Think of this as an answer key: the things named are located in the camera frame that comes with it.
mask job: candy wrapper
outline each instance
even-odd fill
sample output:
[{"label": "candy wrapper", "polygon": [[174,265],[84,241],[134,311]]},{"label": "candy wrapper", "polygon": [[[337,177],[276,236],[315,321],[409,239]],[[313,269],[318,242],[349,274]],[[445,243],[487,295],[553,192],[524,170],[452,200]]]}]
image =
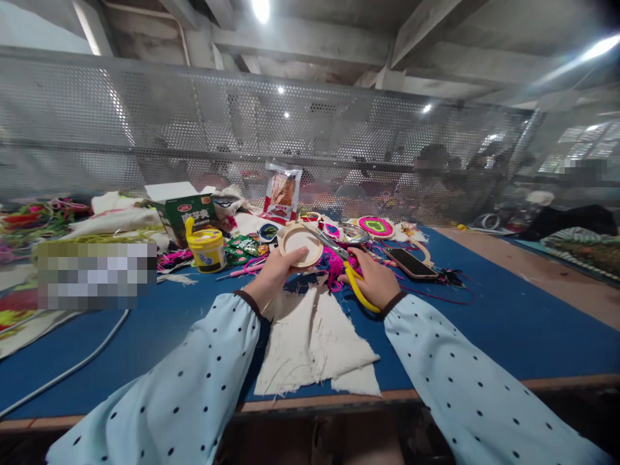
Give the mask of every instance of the candy wrapper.
[{"label": "candy wrapper", "polygon": [[273,172],[267,184],[267,196],[262,218],[286,224],[295,221],[299,201],[299,185],[302,179],[301,168],[287,168],[268,161],[265,168]]},{"label": "candy wrapper", "polygon": [[226,262],[228,266],[245,265],[250,260],[250,256],[241,249],[234,247],[224,247],[226,252]]},{"label": "candy wrapper", "polygon": [[228,246],[241,249],[252,256],[261,256],[269,252],[269,247],[262,247],[263,244],[258,241],[256,234],[252,236],[237,236],[229,241]]}]

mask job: hand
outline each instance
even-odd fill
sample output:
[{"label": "hand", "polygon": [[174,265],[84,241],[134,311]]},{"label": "hand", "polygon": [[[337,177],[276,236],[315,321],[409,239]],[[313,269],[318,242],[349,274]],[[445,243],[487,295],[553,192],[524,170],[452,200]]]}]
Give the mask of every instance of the hand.
[{"label": "hand", "polygon": [[267,307],[273,296],[282,289],[288,278],[297,273],[303,273],[312,267],[298,268],[293,266],[301,257],[308,253],[307,247],[301,247],[282,256],[280,249],[275,249],[265,262],[265,266],[258,273],[254,281],[243,289],[258,305],[261,311]]},{"label": "hand", "polygon": [[[383,310],[400,292],[396,276],[389,267],[377,263],[360,249],[350,248],[347,251],[357,257],[362,268],[364,280],[357,280],[360,291],[372,304]],[[346,274],[341,274],[338,281],[350,284]]]}]

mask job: green cardboard box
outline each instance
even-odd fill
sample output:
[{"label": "green cardboard box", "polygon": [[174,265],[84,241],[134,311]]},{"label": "green cardboard box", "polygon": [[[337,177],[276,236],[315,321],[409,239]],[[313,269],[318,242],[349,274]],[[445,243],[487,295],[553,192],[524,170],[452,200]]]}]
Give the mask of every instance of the green cardboard box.
[{"label": "green cardboard box", "polygon": [[201,192],[189,182],[151,184],[145,186],[147,194],[154,202],[161,222],[170,240],[182,249],[187,248],[185,221],[194,217],[194,231],[217,227],[218,219],[211,201],[214,187],[207,186]]}]

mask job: light blue polka dot sleeve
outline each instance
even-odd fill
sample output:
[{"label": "light blue polka dot sleeve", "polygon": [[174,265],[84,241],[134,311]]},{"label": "light blue polka dot sleeve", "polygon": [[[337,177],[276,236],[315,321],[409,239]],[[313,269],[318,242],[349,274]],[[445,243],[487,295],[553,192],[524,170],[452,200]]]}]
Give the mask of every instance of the light blue polka dot sleeve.
[{"label": "light blue polka dot sleeve", "polygon": [[211,464],[260,331],[238,293],[220,295],[179,347],[54,443],[48,463]]},{"label": "light blue polka dot sleeve", "polygon": [[608,464],[529,389],[437,309],[411,295],[386,334],[459,464]]}]

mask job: smartphone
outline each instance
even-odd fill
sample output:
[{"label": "smartphone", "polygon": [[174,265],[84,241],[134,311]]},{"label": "smartphone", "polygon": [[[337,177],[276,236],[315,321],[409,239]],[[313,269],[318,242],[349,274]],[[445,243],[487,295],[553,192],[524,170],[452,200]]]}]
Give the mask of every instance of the smartphone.
[{"label": "smartphone", "polygon": [[403,249],[383,249],[385,254],[390,257],[398,268],[410,275],[414,279],[437,279],[439,275],[436,271],[424,265],[409,252]]}]

